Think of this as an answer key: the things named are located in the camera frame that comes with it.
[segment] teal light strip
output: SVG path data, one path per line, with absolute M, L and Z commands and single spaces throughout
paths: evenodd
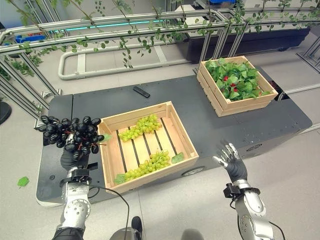
M 157 22 L 163 22 L 163 20 L 154 20 L 154 23 Z M 148 24 L 150 23 L 150 21 L 134 21 L 134 22 L 130 22 L 130 24 Z M 124 22 L 124 23 L 115 23 L 115 24 L 105 24 L 105 25 L 98 25 L 98 28 L 104 28 L 104 27 L 114 27 L 114 26 L 123 26 L 123 25 L 129 25 L 128 22 Z M 88 27 L 86 26 L 82 26 L 82 27 L 74 27 L 74 28 L 66 28 L 65 30 L 67 31 L 75 31 L 75 30 L 81 30 L 81 29 L 87 29 Z

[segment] blue container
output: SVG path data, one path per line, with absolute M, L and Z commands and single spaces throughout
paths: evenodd
M 23 42 L 26 41 L 39 41 L 39 40 L 44 40 L 46 37 L 44 35 L 33 35 L 33 36 L 24 36 L 22 37 L 22 35 L 18 35 L 15 37 L 15 40 L 18 44 L 21 44 Z
M 229 3 L 236 3 L 236 0 L 210 0 L 210 3 L 212 4 L 221 4 L 223 2 L 229 2 Z

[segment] black cable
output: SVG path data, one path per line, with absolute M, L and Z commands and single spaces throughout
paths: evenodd
M 284 231 L 282 231 L 281 227 L 279 227 L 277 224 L 275 224 L 275 223 L 273 223 L 273 222 L 271 222 L 271 221 L 269 221 L 269 223 L 272 224 L 273 226 L 277 227 L 277 228 L 280 230 L 281 234 L 282 234 L 283 240 L 286 240 Z
M 230 206 L 230 208 L 232 208 L 232 209 L 236 210 L 236 208 L 232 206 L 232 203 L 233 203 L 234 201 L 235 201 L 235 200 L 234 200 L 234 199 L 232 199 L 232 201 L 230 202 L 229 206 Z
M 106 187 L 103 187 L 103 186 L 98 186 L 98 185 L 92 185 L 92 184 L 86 184 L 84 182 L 81 182 L 81 184 L 83 185 L 86 185 L 86 186 L 89 186 L 89 187 L 94 187 L 94 188 L 99 188 L 99 189 L 104 189 L 104 190 L 107 190 L 107 191 L 110 191 L 110 192 L 113 192 L 115 194 L 117 194 L 123 201 L 124 203 L 126 204 L 126 206 L 128 207 L 128 212 L 127 212 L 127 216 L 126 216 L 126 224 L 125 224 L 125 232 L 124 232 L 124 240 L 127 239 L 127 229 L 128 229 L 128 222 L 129 222 L 129 212 L 130 212 L 130 207 L 129 207 L 129 204 L 128 202 L 124 199 L 124 197 L 118 193 L 117 191 L 115 190 L 112 190 L 112 189 L 109 189 L 109 188 L 106 188 Z
M 93 194 L 92 196 L 88 196 L 88 199 L 92 199 L 93 197 L 97 196 L 98 193 L 100 192 L 100 188 L 99 188 L 99 187 L 90 187 L 90 188 L 89 188 L 89 192 L 90 192 L 92 189 L 98 189 L 98 191 L 97 191 L 95 194 Z

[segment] grape bunch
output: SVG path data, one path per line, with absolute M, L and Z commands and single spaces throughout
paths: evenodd
M 156 154 L 151 154 L 150 159 L 145 160 L 145 162 L 140 164 L 138 168 L 131 169 L 126 172 L 124 174 L 124 181 L 127 182 L 169 166 L 170 157 L 168 154 L 168 151 L 160 151 Z
M 140 118 L 134 127 L 119 133 L 118 136 L 121 140 L 126 142 L 141 136 L 143 133 L 154 133 L 154 130 L 158 130 L 162 127 L 157 120 L 158 118 L 154 114 Z
M 105 139 L 103 135 L 98 135 L 97 125 L 101 123 L 100 118 L 92 119 L 85 116 L 83 121 L 75 117 L 72 120 L 63 118 L 61 121 L 54 116 L 42 115 L 40 117 L 44 125 L 38 130 L 43 132 L 43 136 L 48 140 L 49 144 L 56 144 L 58 148 L 63 148 L 73 153 L 72 157 L 75 161 L 79 160 L 83 155 L 89 155 L 99 152 L 98 142 Z M 69 134 L 73 134 L 73 138 L 66 144 Z

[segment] gray floor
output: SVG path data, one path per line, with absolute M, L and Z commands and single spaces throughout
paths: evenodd
M 285 90 L 319 83 L 320 75 L 295 55 L 303 52 L 315 38 L 310 34 L 299 48 L 259 53 L 248 58 Z M 168 59 L 177 56 L 176 51 L 168 48 L 164 52 Z M 63 89 L 64 94 L 188 76 L 193 74 L 194 67 L 182 64 L 62 81 L 57 76 L 60 55 L 58 51 L 50 54 L 40 69 L 56 88 Z M 92 58 L 92 61 L 101 65 L 98 59 Z M 38 90 L 44 90 L 35 78 L 30 81 Z M 291 97 L 313 123 L 320 123 L 319 108 L 311 104 L 319 102 L 319 90 L 295 93 Z M 0 125 L 0 239 L 51 239 L 62 207 L 44 208 L 36 202 L 42 136 L 33 130 L 34 120 L 15 104 L 10 104 L 12 115 Z M 316 239 L 320 235 L 319 142 L 320 132 L 312 131 L 298 135 L 268 153 L 245 160 L 250 183 L 261 189 L 268 218 L 282 227 L 288 240 Z M 30 183 L 19 188 L 17 181 L 23 176 L 28 176 Z M 184 229 L 194 228 L 207 240 L 239 240 L 236 212 L 229 208 L 229 201 L 222 192 L 228 182 L 227 173 L 222 168 L 215 168 L 140 188 L 124 197 L 130 204 L 130 217 L 138 215 L 143 219 L 144 239 L 178 240 Z M 84 239 L 107 240 L 124 226 L 125 220 L 126 206 L 119 198 L 96 203 L 86 222 Z M 274 231 L 276 239 L 281 239 L 279 231 Z

